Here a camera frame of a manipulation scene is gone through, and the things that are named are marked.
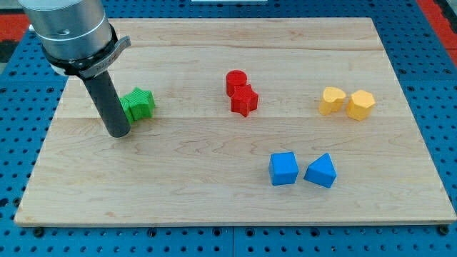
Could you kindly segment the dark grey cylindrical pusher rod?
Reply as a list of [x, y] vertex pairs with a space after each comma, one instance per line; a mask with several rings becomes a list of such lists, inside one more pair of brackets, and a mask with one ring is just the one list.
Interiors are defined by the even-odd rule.
[[103, 121], [109, 135], [114, 138], [125, 136], [131, 129], [118, 94], [108, 71], [83, 83]]

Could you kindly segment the black clamp mount ring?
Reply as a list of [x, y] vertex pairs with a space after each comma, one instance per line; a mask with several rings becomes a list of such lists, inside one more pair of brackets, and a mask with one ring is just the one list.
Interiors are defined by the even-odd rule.
[[115, 28], [109, 24], [111, 30], [110, 42], [97, 53], [82, 59], [58, 59], [52, 56], [42, 46], [44, 56], [51, 64], [53, 70], [62, 76], [78, 76], [80, 79], [91, 79], [107, 71], [121, 52], [131, 46], [129, 36], [118, 39]]

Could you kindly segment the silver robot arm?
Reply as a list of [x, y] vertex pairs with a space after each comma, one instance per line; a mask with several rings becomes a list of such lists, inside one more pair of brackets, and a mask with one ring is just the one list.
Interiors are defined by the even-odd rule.
[[79, 77], [110, 136], [120, 138], [131, 126], [108, 67], [130, 47], [119, 38], [100, 0], [19, 0], [56, 73]]

